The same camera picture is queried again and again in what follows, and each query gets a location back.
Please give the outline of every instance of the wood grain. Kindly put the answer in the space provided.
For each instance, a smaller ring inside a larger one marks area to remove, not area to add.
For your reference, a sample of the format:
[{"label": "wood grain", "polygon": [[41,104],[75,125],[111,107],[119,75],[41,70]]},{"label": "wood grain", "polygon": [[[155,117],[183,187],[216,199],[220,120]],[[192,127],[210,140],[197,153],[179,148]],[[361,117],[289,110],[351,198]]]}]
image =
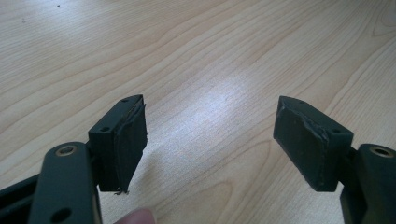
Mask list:
[{"label": "wood grain", "polygon": [[129,195],[159,223],[341,223],[273,140],[277,98],[307,101],[396,148],[395,1],[0,3],[0,188],[143,93],[148,146]]}]

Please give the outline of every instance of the metal screw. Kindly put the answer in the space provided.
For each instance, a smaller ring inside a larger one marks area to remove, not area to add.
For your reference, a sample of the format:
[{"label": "metal screw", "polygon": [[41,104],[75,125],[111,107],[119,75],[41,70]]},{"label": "metal screw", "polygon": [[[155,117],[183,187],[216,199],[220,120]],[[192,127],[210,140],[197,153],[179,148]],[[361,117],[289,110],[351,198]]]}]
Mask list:
[{"label": "metal screw", "polygon": [[77,150],[76,146],[65,146],[61,147],[58,150],[56,150],[56,155],[61,157],[61,156],[69,156],[73,154]]},{"label": "metal screw", "polygon": [[383,147],[370,147],[370,150],[377,156],[384,158],[393,158],[393,152]]}]

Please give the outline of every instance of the wooden table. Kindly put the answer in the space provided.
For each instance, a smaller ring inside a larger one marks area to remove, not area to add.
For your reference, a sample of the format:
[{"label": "wooden table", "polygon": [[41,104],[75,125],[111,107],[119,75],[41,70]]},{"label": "wooden table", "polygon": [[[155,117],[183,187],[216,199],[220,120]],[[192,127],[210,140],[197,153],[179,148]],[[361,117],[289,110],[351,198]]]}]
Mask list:
[{"label": "wooden table", "polygon": [[340,185],[314,192],[273,139],[279,95],[396,148],[395,1],[0,3],[0,188],[88,140],[142,93],[148,146],[129,195],[159,223],[342,223]]}]

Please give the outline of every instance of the light wood surface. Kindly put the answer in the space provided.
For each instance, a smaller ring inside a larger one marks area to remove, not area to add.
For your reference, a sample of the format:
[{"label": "light wood surface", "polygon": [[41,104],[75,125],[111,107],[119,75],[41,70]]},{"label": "light wood surface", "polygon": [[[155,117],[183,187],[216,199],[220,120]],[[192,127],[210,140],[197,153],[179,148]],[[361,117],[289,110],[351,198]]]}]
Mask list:
[{"label": "light wood surface", "polygon": [[1,1],[0,188],[139,93],[148,146],[105,223],[342,223],[342,186],[314,192],[272,138],[277,99],[396,148],[395,1]]}]

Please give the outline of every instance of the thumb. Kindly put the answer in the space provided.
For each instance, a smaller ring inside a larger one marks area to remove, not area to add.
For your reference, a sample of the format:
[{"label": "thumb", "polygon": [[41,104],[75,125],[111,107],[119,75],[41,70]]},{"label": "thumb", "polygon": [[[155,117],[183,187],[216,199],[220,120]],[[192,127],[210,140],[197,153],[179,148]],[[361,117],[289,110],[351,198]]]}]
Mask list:
[{"label": "thumb", "polygon": [[155,218],[150,210],[143,208],[130,212],[115,224],[155,224]]}]

